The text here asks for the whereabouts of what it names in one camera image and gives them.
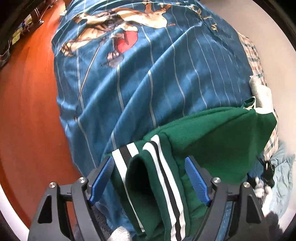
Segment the light blue folded duvet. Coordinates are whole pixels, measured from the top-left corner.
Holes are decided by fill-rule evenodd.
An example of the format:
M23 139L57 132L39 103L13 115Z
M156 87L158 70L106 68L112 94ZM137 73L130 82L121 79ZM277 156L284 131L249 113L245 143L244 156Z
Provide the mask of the light blue folded duvet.
M295 154L289 155L285 143L280 141L278 150L273 154L270 161L275 166L274 186L265 189L266 196L262 211L264 216L273 213L278 217L282 217L287 210L292 193L292 167Z

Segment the white fluffy pillow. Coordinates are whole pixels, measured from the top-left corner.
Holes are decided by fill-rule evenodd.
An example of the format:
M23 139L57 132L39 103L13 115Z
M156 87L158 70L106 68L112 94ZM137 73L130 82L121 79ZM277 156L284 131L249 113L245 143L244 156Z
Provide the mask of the white fluffy pillow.
M260 78L255 75L250 76L249 86L255 99L252 105L255 111L259 114L272 113L274 109L271 89L262 84Z

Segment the green white varsity jacket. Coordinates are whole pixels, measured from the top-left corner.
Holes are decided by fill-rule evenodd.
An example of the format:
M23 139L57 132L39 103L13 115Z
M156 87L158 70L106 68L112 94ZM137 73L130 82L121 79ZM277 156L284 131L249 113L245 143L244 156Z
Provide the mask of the green white varsity jacket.
M214 108L172 121L111 152L112 185L132 224L133 240L191 237L206 206L189 180L186 157L194 157L212 176L239 184L276 123L273 113Z

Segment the blue striped bed sheet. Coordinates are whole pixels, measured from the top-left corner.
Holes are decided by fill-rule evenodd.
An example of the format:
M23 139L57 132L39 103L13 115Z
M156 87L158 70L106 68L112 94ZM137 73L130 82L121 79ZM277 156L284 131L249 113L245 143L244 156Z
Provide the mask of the blue striped bed sheet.
M214 108L245 108L252 73L238 34L198 1L73 1L52 40L57 103L74 165ZM132 232L112 185L96 202Z

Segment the plaid checkered blanket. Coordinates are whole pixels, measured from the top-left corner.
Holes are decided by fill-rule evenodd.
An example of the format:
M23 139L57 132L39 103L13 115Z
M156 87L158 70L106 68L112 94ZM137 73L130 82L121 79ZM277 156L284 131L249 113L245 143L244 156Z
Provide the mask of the plaid checkered blanket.
M267 86L267 83L264 79L263 68L262 68L262 65L261 65L261 62L259 59L259 55L258 55L255 45L248 37L244 36L241 33L237 33L237 34L238 34L239 40L241 42L241 45L243 46L243 49L246 53L248 63L249 63L251 70L252 70L252 75L259 77L260 80L262 81L262 84ZM272 114L275 116L275 119L278 120L278 115L277 115L275 109L272 112ZM278 147L279 147L278 127L276 126L273 129L273 132L271 133L271 136L269 137L269 140L267 141L266 146L263 149L264 159L270 160L271 157L273 156L273 154L278 150Z

